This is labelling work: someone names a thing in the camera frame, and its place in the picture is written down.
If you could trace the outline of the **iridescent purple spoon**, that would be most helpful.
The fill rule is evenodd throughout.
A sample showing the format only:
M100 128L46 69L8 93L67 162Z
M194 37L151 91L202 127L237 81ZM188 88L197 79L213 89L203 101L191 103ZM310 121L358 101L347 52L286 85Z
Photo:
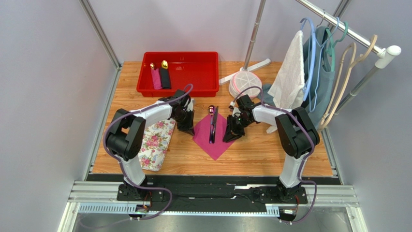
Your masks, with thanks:
M208 107L208 114L210 116L210 128L209 128L209 143L213 144L214 143L214 113L215 113L215 106L214 105L210 105Z

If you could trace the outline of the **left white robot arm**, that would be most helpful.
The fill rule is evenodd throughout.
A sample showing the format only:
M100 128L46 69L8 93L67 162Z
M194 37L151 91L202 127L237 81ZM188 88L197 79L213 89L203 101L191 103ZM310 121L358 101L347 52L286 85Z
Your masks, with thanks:
M179 89L173 96L160 98L142 109L116 111L104 132L103 146L107 154L119 162L124 179L124 193L130 192L141 199L154 190L147 186L147 178L138 157L145 130L149 126L173 119L179 131L195 135L193 102L189 96L191 87L187 85L187 90Z

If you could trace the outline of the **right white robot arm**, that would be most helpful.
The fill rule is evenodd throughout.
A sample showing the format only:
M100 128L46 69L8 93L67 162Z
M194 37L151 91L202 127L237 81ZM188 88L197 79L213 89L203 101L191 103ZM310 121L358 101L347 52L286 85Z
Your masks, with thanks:
M296 195L302 184L302 171L320 137L308 113L302 107L281 109L265 103L254 103L248 95L230 103L223 141L228 143L245 135L252 123L276 126L286 153L284 166L276 184L278 196L284 200Z

